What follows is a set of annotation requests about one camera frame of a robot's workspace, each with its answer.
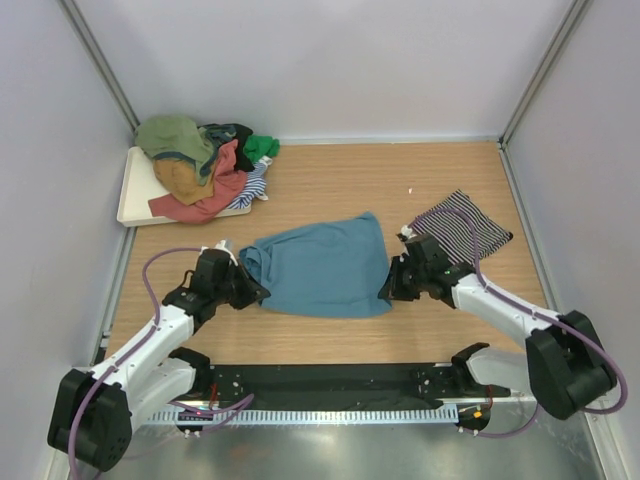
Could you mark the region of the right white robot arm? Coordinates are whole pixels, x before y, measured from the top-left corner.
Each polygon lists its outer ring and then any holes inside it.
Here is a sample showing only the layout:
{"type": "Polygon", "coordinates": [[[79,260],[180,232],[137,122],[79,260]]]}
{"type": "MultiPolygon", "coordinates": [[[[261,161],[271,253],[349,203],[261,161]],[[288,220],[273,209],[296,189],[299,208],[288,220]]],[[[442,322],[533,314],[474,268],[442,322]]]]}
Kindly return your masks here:
{"type": "Polygon", "coordinates": [[[560,314],[522,300],[486,279],[478,263],[453,262],[431,235],[405,240],[379,292],[380,298],[397,301],[423,294],[490,323],[525,352],[518,358],[482,347],[470,354],[450,372],[461,395],[495,384],[532,395],[546,413],[566,420],[623,387],[586,315],[560,314]]]}

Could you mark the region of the light blue tank top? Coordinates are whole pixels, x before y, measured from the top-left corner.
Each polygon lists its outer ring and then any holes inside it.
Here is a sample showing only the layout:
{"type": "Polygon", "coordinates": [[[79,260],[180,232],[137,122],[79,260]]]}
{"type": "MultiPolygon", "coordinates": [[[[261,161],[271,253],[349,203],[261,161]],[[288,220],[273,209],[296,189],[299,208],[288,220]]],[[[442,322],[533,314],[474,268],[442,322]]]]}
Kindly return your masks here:
{"type": "Polygon", "coordinates": [[[388,313],[380,299],[389,272],[381,226],[370,212],[260,238],[239,252],[249,274],[270,292],[268,310],[323,318],[388,313]]]}

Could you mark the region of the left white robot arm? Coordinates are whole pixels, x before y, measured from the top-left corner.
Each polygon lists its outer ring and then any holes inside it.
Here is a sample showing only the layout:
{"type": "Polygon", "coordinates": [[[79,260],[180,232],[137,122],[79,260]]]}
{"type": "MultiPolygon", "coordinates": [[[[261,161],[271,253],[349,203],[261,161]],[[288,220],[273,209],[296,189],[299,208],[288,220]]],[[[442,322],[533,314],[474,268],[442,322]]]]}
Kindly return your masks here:
{"type": "Polygon", "coordinates": [[[177,397],[204,398],[212,387],[209,360],[183,343],[220,306],[241,310],[269,297],[229,241],[196,252],[195,268],[163,299],[151,299],[151,320],[123,347],[91,367],[71,369],[60,381],[47,442],[66,453],[71,478],[80,478],[80,463],[99,473],[112,469],[136,430],[177,397]]]}

